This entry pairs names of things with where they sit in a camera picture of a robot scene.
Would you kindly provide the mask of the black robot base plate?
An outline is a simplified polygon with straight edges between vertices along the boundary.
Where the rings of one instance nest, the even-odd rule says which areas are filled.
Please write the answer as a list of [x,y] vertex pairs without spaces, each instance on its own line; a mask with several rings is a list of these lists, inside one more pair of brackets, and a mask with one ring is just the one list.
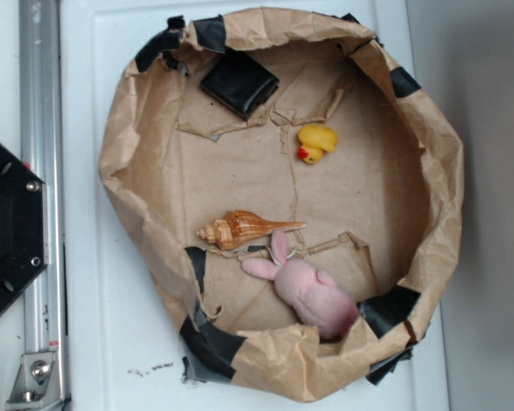
[[0,143],[0,317],[47,266],[45,183]]

